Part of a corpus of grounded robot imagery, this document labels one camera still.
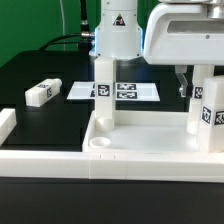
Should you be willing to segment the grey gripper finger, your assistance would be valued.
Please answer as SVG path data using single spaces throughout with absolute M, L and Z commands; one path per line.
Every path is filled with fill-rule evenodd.
M 180 82 L 179 92 L 183 98 L 191 97 L 193 91 L 193 86 L 188 84 L 188 81 L 185 77 L 186 72 L 187 72 L 187 65 L 175 66 L 175 74 Z

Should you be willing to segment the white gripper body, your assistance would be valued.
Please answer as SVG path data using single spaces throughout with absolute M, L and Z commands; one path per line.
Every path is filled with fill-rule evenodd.
M 224 0 L 160 0 L 143 56 L 149 64 L 224 65 Z

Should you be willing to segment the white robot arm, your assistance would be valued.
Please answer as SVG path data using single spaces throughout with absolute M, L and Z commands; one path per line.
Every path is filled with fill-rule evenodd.
M 90 55 L 173 65 L 187 95 L 189 65 L 224 65 L 224 0 L 159 0 L 147 27 L 137 22 L 138 0 L 101 0 Z

